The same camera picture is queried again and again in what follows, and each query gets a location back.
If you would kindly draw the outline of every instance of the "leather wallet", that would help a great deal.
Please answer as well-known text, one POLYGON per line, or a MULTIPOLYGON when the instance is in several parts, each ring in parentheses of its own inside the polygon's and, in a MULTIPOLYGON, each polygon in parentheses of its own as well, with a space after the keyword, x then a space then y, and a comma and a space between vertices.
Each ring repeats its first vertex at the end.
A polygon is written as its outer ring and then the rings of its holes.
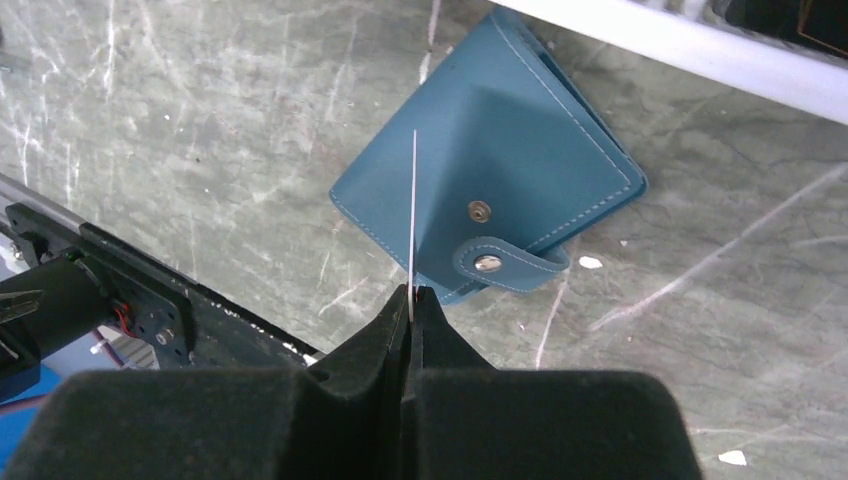
POLYGON ((330 190, 405 269, 418 132, 416 283, 443 304, 530 291, 568 267, 563 242, 632 201, 645 175, 512 10, 498 7, 330 190))

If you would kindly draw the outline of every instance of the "gray countertop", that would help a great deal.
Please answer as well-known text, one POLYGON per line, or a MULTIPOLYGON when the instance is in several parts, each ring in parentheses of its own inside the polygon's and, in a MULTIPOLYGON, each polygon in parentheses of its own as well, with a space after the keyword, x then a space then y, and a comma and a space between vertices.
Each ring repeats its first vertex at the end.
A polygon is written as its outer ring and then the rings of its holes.
MULTIPOLYGON (((330 350, 404 276, 327 191, 488 8, 431 47, 428 0, 4 1, 0 171, 330 350)), ((600 268, 451 322, 500 367, 658 376, 708 477, 848 477, 848 128, 532 25, 651 188, 567 245, 600 268)))

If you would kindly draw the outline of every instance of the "metal snap button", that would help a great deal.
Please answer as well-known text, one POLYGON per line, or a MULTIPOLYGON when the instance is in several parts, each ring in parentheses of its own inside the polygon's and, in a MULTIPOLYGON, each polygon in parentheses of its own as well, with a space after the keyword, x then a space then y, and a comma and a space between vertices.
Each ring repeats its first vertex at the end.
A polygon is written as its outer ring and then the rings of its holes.
POLYGON ((477 223, 486 223, 492 216, 492 209, 486 205, 486 202, 474 200, 468 204, 468 215, 471 216, 471 220, 477 223))
POLYGON ((474 260, 474 268, 483 273, 497 272, 502 265, 503 261, 496 255, 480 255, 474 260))

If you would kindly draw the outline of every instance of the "black cylinder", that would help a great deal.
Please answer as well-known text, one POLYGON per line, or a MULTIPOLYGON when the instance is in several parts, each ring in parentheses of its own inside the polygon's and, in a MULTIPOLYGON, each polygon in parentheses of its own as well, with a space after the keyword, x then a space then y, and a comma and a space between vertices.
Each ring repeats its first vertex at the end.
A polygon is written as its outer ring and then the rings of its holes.
POLYGON ((0 293, 40 292, 35 311, 2 328, 44 358, 109 320, 99 281, 83 266, 58 257, 0 282, 0 293))

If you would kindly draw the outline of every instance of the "white bar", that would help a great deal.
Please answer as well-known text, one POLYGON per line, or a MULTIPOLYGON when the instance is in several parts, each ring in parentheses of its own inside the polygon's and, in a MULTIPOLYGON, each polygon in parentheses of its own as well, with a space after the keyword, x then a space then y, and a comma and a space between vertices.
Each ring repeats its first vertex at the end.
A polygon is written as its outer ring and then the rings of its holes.
POLYGON ((848 69, 629 0, 493 0, 731 87, 848 125, 848 69))

